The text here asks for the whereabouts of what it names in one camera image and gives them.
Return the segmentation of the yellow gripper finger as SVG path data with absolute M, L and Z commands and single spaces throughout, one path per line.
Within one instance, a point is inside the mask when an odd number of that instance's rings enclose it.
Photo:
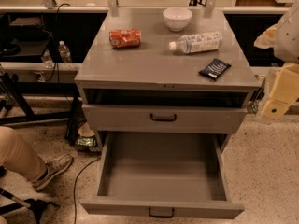
M 273 48 L 275 45 L 275 36 L 277 25 L 274 24 L 267 28 L 261 35 L 259 35 L 254 41 L 254 46 L 259 49 Z
M 261 115 L 278 120 L 299 99 L 299 64 L 285 63 L 274 75 Z

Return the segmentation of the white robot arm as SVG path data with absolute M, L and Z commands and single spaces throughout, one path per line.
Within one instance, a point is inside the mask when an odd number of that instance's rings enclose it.
M 264 118 L 278 120 L 299 98 L 299 1 L 258 36 L 254 46 L 272 48 L 275 57 L 284 62 L 271 74 L 270 91 L 261 109 Z

